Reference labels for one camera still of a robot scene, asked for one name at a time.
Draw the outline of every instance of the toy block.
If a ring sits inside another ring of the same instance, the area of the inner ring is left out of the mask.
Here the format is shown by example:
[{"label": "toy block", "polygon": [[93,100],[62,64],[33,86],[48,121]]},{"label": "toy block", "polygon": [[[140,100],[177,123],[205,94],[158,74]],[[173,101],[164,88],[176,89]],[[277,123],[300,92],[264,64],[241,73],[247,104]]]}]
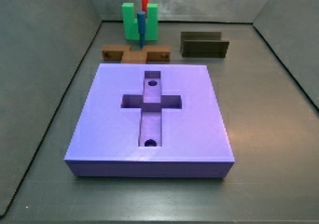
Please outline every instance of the toy block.
[{"label": "toy block", "polygon": [[[126,40],[140,40],[138,24],[134,14],[134,5],[122,3],[121,5],[124,37]],[[158,6],[157,4],[146,4],[146,20],[145,20],[145,40],[158,39]]]},{"label": "toy block", "polygon": [[205,65],[100,64],[65,153],[72,173],[224,177],[235,156],[212,83]]},{"label": "toy block", "polygon": [[134,5],[122,3],[121,5],[124,37],[126,40],[138,40],[137,20],[134,15]]},{"label": "toy block", "polygon": [[146,53],[146,62],[169,62],[170,47],[144,46],[142,51]]},{"label": "toy block", "polygon": [[144,51],[126,51],[121,57],[121,63],[145,63],[146,54]]},{"label": "toy block", "polygon": [[184,40],[181,56],[224,58],[228,45],[228,41]]},{"label": "toy block", "polygon": [[148,41],[156,41],[158,39],[158,6],[157,4],[146,5],[145,39]]},{"label": "toy block", "polygon": [[122,45],[104,45],[102,46],[102,60],[120,61],[122,53],[130,50],[130,46]]},{"label": "toy block", "polygon": [[181,56],[224,58],[229,41],[223,41],[220,39],[220,32],[181,32]]}]

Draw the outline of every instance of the purple block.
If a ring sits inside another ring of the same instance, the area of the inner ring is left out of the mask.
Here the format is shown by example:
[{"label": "purple block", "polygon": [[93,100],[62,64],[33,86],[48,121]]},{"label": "purple block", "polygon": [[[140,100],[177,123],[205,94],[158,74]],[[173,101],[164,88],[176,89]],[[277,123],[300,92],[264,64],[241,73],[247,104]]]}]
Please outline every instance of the purple block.
[{"label": "purple block", "polygon": [[224,177],[235,157],[205,65],[100,64],[65,163],[77,176]]}]

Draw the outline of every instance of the metal wall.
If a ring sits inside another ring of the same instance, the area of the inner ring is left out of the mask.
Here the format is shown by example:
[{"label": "metal wall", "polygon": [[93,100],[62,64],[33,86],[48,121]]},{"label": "metal wall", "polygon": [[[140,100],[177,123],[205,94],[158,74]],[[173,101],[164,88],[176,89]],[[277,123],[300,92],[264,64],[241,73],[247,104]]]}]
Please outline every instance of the metal wall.
[{"label": "metal wall", "polygon": [[[105,21],[121,20],[121,3],[140,0],[90,0]],[[150,0],[158,3],[161,21],[220,21],[252,23],[268,0]]]},{"label": "metal wall", "polygon": [[0,0],[0,21],[2,216],[101,20],[88,0]]},{"label": "metal wall", "polygon": [[319,0],[271,0],[253,26],[319,107]]}]

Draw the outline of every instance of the gray floor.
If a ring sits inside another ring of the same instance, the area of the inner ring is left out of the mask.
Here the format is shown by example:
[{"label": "gray floor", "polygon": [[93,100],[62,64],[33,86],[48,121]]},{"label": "gray floor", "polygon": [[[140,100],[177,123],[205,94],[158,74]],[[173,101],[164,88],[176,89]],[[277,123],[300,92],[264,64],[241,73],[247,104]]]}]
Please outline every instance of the gray floor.
[{"label": "gray floor", "polygon": [[[180,31],[221,31],[225,59],[186,59]],[[9,220],[319,220],[319,118],[251,25],[161,23],[172,63],[204,63],[235,152],[224,180],[76,178],[62,158],[104,44],[122,44],[105,23],[50,124]]]}]

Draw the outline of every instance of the cross-shaped slot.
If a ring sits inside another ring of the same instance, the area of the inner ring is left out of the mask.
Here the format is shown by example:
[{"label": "cross-shaped slot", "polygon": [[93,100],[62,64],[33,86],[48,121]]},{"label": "cross-shaped slot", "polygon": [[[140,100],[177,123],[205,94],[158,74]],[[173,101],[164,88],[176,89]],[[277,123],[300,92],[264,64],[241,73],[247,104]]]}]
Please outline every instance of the cross-shaped slot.
[{"label": "cross-shaped slot", "polygon": [[160,71],[145,71],[142,95],[124,94],[121,108],[140,108],[140,147],[161,146],[161,109],[181,109],[180,95],[161,95]]}]

